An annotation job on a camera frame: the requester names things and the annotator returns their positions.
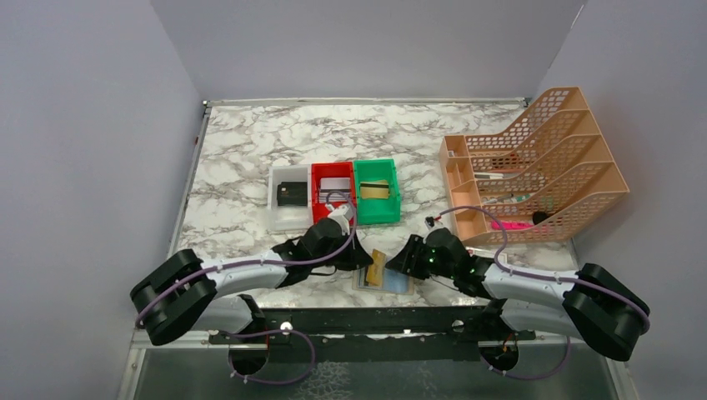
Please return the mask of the green plastic bin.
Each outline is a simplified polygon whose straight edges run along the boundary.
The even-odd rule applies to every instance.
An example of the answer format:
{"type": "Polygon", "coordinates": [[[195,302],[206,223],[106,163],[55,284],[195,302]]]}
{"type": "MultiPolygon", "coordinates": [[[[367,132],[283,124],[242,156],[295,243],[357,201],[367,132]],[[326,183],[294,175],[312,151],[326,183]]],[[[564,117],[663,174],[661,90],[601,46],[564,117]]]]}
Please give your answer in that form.
{"type": "Polygon", "coordinates": [[[400,186],[397,168],[392,158],[355,160],[353,162],[357,213],[359,224],[397,223],[401,219],[400,186]],[[359,184],[364,181],[387,180],[390,186],[388,199],[362,199],[359,196],[359,184]]]}

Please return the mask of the white plastic bin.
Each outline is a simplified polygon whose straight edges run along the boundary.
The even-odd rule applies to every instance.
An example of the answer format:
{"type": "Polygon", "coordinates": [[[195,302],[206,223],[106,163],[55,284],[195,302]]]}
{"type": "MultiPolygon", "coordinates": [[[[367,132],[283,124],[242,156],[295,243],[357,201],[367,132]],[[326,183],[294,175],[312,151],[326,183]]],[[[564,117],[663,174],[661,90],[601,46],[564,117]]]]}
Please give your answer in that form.
{"type": "Polygon", "coordinates": [[[268,227],[271,231],[307,229],[313,224],[311,165],[272,166],[268,174],[268,227]]]}

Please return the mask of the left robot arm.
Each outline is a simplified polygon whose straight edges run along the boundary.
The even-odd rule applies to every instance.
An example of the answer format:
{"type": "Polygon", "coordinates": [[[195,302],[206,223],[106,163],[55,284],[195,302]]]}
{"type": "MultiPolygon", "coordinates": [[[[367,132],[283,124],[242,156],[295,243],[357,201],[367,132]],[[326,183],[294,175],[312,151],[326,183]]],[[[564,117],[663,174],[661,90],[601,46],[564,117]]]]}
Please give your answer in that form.
{"type": "Polygon", "coordinates": [[[306,280],[315,268],[355,271],[373,263],[355,228],[326,217],[303,235],[267,252],[206,262],[194,250],[174,253],[137,283],[129,297],[138,313],[135,326],[155,346],[192,329],[209,304],[254,289],[279,289],[306,280]]]}

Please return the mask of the red plastic bin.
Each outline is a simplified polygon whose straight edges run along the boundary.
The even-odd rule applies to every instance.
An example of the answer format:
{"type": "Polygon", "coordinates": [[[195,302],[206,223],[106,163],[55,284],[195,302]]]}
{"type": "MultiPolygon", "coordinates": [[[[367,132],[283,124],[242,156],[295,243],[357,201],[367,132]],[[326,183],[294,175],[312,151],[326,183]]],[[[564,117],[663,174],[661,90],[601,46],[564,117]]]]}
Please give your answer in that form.
{"type": "MultiPolygon", "coordinates": [[[[317,223],[320,219],[328,216],[328,210],[325,207],[327,203],[320,203],[318,201],[318,184],[321,178],[350,178],[351,182],[351,193],[350,200],[354,206],[357,205],[356,191],[355,191],[355,179],[354,179],[354,166],[352,162],[323,162],[323,163],[313,163],[311,165],[311,211],[313,216],[313,221],[317,223]]],[[[340,205],[345,204],[345,202],[333,202],[331,204],[340,205]]]]}

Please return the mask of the beige card holder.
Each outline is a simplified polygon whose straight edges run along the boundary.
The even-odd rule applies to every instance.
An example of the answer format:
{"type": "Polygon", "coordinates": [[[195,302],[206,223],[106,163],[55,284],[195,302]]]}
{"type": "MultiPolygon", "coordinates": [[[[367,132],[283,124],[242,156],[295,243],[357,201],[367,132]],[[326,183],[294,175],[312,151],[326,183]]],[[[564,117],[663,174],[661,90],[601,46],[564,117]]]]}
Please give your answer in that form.
{"type": "Polygon", "coordinates": [[[373,267],[374,265],[370,265],[353,273],[353,290],[396,295],[412,295],[414,293],[414,280],[411,277],[387,268],[383,269],[380,285],[370,283],[367,277],[369,270],[373,267]]]}

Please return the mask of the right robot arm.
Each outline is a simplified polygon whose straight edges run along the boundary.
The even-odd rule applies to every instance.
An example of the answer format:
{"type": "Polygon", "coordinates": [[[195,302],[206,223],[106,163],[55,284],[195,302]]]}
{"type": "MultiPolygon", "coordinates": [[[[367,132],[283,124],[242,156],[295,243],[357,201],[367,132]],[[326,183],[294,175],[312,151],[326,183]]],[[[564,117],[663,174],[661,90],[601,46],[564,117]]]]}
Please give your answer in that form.
{"type": "Polygon", "coordinates": [[[472,254],[447,228],[412,235],[385,267],[428,279],[448,278],[461,293],[490,301],[481,328],[500,339],[511,331],[557,333],[597,353],[627,361],[649,330],[649,307],[598,264],[578,271],[540,271],[472,254]]]}

